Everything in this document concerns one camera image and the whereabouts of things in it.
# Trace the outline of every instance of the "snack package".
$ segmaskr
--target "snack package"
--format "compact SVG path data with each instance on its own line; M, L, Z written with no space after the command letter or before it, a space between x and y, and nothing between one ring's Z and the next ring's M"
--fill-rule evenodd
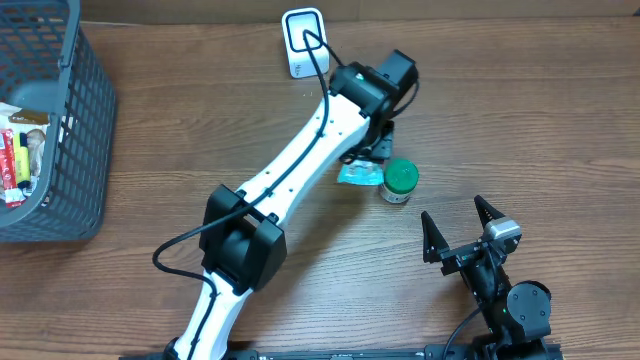
M13 131L0 130L0 173L4 188L4 201L8 208L22 205L26 198L16 184L15 156L13 153Z

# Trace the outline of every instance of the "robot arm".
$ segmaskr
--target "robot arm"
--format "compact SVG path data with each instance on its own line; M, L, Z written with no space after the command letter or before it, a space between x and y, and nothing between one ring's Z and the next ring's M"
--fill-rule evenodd
M229 332L246 299L264 287L284 262L284 229L293 211L332 163L346 153L371 150L383 135L387 138L394 108L417 80L414 61L397 50L378 69L358 63L339 66L331 77L329 96L286 148L237 191L224 185L214 191L204 224L243 207L250 209L244 217L202 232L203 276L215 284L217 293L203 286L185 333L167 346L163 359L223 358ZM329 114L322 136L307 149L322 129L327 99ZM269 188L270 194L264 197Z

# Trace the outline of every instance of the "green lid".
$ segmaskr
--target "green lid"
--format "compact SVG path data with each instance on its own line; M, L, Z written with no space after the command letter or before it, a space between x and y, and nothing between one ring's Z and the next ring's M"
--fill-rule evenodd
M384 169L384 185L394 194L408 194L418 185L418 168L407 159L393 159Z

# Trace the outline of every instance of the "gray basket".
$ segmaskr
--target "gray basket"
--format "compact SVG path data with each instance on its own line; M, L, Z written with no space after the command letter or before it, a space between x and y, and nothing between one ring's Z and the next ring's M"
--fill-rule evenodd
M15 209L0 200L0 242L87 239L102 225L116 97L79 21L79 0L0 2L0 100L50 114L34 194Z

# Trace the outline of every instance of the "basket handle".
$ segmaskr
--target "basket handle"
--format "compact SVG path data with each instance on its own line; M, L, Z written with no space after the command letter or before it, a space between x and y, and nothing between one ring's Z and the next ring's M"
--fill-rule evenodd
M73 49L76 46L76 38L80 29L80 0L67 0L69 5L69 19L67 21L67 29L64 33L64 42L60 59L58 59L58 68L60 70L71 66L73 60Z

